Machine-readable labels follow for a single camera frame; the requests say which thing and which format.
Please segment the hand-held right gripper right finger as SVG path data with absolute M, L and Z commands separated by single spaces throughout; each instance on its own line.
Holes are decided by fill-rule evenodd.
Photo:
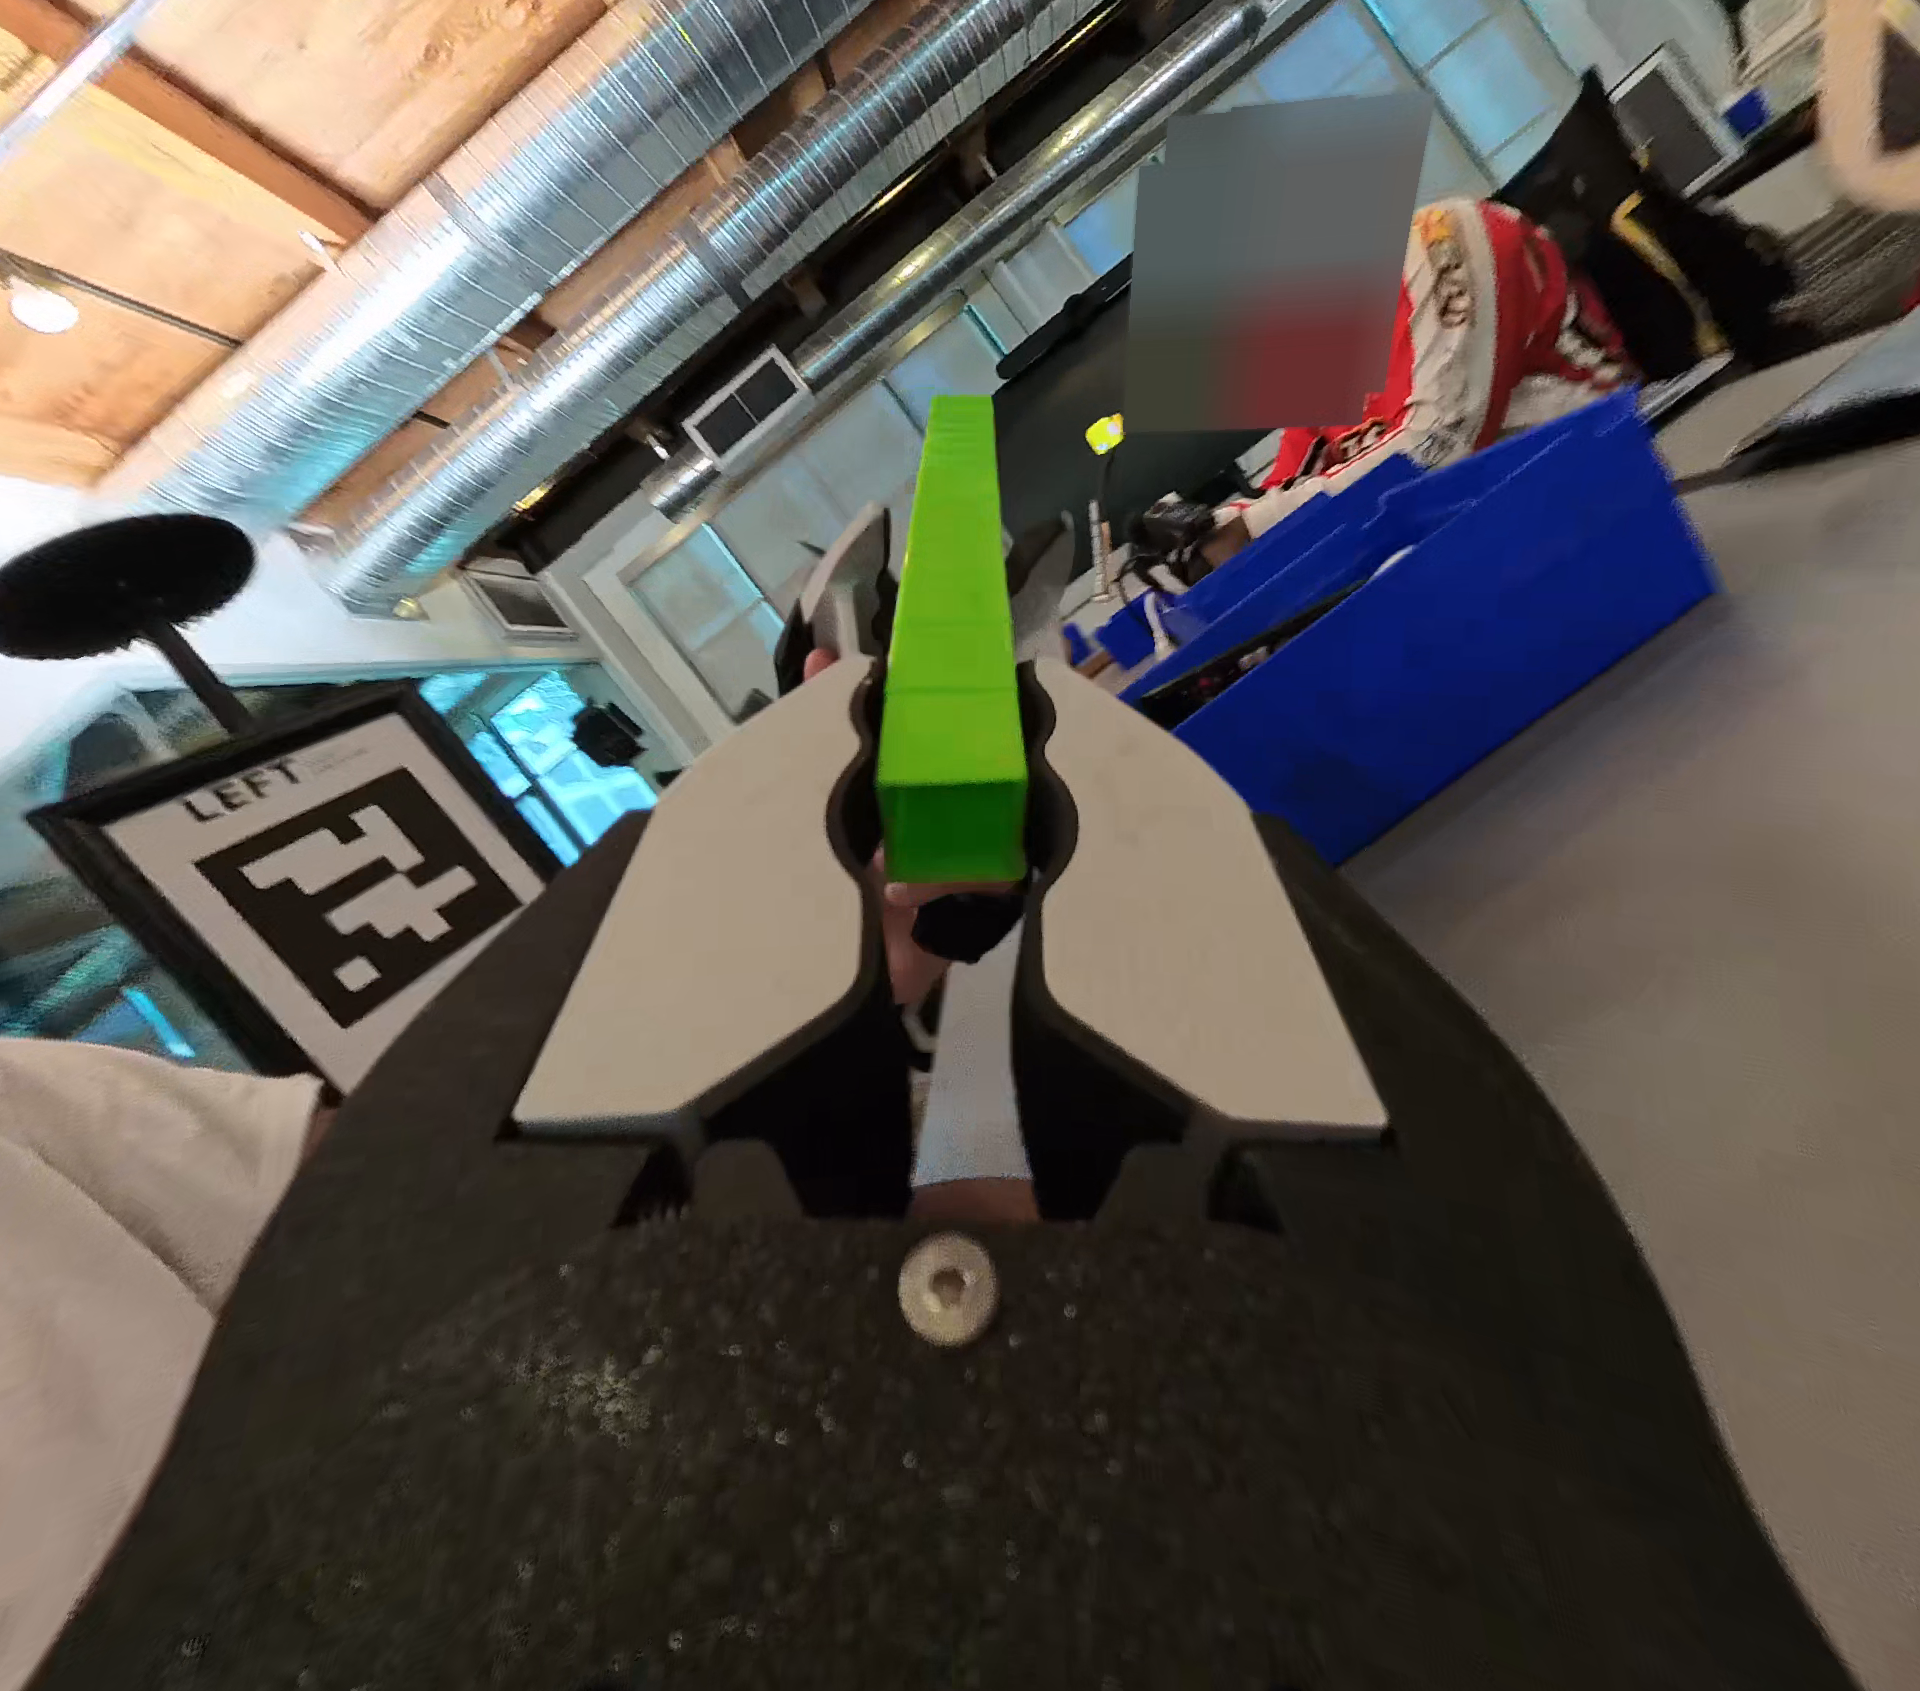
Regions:
M 1025 1145 L 1381 1145 L 1385 1095 L 1251 802 L 1165 721 L 1041 655 L 1025 697 Z

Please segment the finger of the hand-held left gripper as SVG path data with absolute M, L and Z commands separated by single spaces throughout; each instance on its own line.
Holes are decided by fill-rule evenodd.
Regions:
M 1079 574 L 1079 516 L 1020 525 L 1005 554 L 1008 644 L 1064 644 L 1067 574 Z
M 858 505 L 804 585 L 804 644 L 837 655 L 883 655 L 895 625 L 895 516 Z

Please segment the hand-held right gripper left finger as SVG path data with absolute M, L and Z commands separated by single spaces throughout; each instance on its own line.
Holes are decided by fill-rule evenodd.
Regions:
M 863 866 L 837 802 L 875 655 L 837 655 L 701 753 L 647 807 L 515 1095 L 519 1133 L 711 1145 L 863 982 Z

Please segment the green ribbed bar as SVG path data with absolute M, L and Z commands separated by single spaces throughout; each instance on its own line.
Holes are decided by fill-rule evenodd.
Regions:
M 875 797 L 895 881 L 972 890 L 1025 877 L 1025 721 L 986 398 L 933 398 L 924 410 Z

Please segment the blue plastic bin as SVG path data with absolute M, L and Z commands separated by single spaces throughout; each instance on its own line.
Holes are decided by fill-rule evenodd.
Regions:
M 1616 387 L 1385 494 L 1116 697 L 1340 866 L 1711 591 Z
M 1307 478 L 1289 494 L 1264 494 L 1255 505 L 1230 505 L 1212 543 L 1206 543 L 1206 574 L 1195 560 L 1156 560 L 1173 574 L 1175 591 L 1156 591 L 1156 649 L 1187 649 L 1195 644 L 1195 625 L 1230 618 L 1264 580 L 1281 580 L 1289 554 L 1319 548 L 1334 525 L 1368 525 L 1385 494 L 1409 494 L 1418 459 L 1385 457 L 1368 478 Z

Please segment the black bar speaker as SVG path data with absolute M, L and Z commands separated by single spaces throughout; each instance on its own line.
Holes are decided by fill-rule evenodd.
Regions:
M 1020 380 L 1041 370 L 1055 343 L 1085 336 L 1114 302 L 1126 302 L 1133 262 L 1106 270 L 1092 288 L 1079 288 L 1041 331 L 1025 331 L 1005 359 L 993 380 Z

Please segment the framed black-white marker sign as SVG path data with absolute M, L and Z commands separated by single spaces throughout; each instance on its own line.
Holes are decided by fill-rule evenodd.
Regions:
M 560 866 L 409 681 L 41 802 L 30 833 L 235 1057 L 333 1094 Z

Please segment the black floor lamp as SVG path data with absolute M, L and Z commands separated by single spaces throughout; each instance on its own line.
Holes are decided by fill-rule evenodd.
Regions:
M 202 661 L 186 618 L 213 618 L 254 585 L 254 537 L 213 516 L 133 516 L 52 537 L 0 560 L 0 649 L 79 661 L 149 644 L 202 713 L 254 733 L 249 697 Z

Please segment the dark flat mat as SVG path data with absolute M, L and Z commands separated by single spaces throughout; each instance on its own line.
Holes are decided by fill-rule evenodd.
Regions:
M 1810 380 L 1784 422 L 1751 427 L 1726 478 L 1810 472 L 1870 447 L 1920 439 L 1920 319 L 1906 312 L 1856 359 Z

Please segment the black wall screen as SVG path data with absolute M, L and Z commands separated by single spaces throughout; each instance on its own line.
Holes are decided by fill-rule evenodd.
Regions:
M 1092 427 L 1116 410 L 1126 387 L 1126 343 L 1067 343 L 1033 377 L 1033 406 L 1020 422 L 1025 459 L 1020 487 L 1055 505 L 1092 505 L 1100 459 L 1114 472 L 1106 505 L 1138 516 L 1165 494 L 1175 500 L 1219 500 L 1245 478 L 1264 478 L 1281 457 L 1281 436 L 1133 436 L 1114 457 L 1092 457 Z

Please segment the silver ceiling duct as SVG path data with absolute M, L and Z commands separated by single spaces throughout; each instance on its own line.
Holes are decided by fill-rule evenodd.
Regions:
M 1041 135 L 1005 182 L 986 182 L 963 218 L 945 218 L 913 262 L 895 262 L 875 288 L 858 288 L 826 331 L 804 336 L 804 398 L 783 406 L 738 457 L 680 447 L 645 478 L 645 505 L 662 518 L 691 518 L 728 487 L 757 478 L 783 447 L 794 447 L 816 422 L 829 422 L 853 387 L 883 380 L 885 359 L 924 343 L 964 288 L 1067 218 L 1085 198 L 1114 184 L 1138 163 L 1173 112 L 1219 92 L 1264 52 L 1289 46 L 1327 0 L 1212 0 L 1175 38 L 1165 38 L 1138 65 L 1126 65 L 1106 92 L 1092 92 L 1055 135 Z
M 296 518 L 875 0 L 613 0 L 100 487 Z
M 515 500 L 619 427 L 1100 5 L 1106 0 L 924 0 L 853 77 L 749 153 L 721 198 L 688 210 L 629 281 L 601 288 L 601 302 L 560 325 L 553 355 L 524 359 L 368 494 L 333 537 L 324 591 L 347 614 L 387 614 L 431 585 Z

